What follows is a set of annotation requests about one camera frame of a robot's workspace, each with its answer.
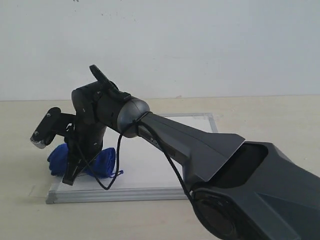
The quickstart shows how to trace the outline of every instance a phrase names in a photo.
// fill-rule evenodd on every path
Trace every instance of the white wall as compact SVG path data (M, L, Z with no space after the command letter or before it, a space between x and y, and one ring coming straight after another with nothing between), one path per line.
M96 64L140 98L320 94L319 0L0 0L0 100Z

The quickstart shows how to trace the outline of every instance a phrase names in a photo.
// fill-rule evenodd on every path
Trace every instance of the whiteboard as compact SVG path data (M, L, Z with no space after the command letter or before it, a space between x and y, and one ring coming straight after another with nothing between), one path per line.
M217 132L212 114L173 114L165 115L176 122L212 133ZM107 129L104 135L104 148L116 148L119 134ZM96 180L88 175L80 175L72 186L56 177L47 203L154 200L184 198L181 185L164 154L140 137L123 138L120 147L119 175L110 190L103 190ZM182 176L182 167L175 163ZM107 186L111 179L101 179Z
M2 0L0 101L320 94L318 0Z

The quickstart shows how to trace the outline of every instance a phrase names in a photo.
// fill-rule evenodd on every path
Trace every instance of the robotic arm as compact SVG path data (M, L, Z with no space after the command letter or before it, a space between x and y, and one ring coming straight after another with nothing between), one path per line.
M202 225L222 240L319 240L320 178L269 142L208 133L156 115L95 66L96 82L72 92L76 115L51 108L33 133L39 148L55 135L68 146L62 182L72 185L103 146L106 127L141 137L183 169L182 188Z

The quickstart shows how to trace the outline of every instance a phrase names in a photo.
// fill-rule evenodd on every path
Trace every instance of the beige table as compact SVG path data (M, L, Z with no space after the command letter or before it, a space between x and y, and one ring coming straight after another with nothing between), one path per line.
M220 132L274 142L296 164L320 176L320 96L152 99L148 103L154 113L211 112ZM29 137L53 106L74 113L70 101L0 102L1 240L215 239L186 200L46 205L53 180L46 158L62 138L40 150Z

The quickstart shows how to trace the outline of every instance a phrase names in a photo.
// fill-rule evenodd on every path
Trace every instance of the blue towel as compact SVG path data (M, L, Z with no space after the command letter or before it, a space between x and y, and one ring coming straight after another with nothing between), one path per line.
M47 161L49 162L49 169L53 176L63 176L67 168L67 155L68 147L67 144L61 144L57 146L52 153L49 155ZM98 178L112 178L115 173L113 172L116 164L116 150L113 147L102 150L96 157L93 165L91 166L95 175ZM94 176L90 169L85 169L84 173Z

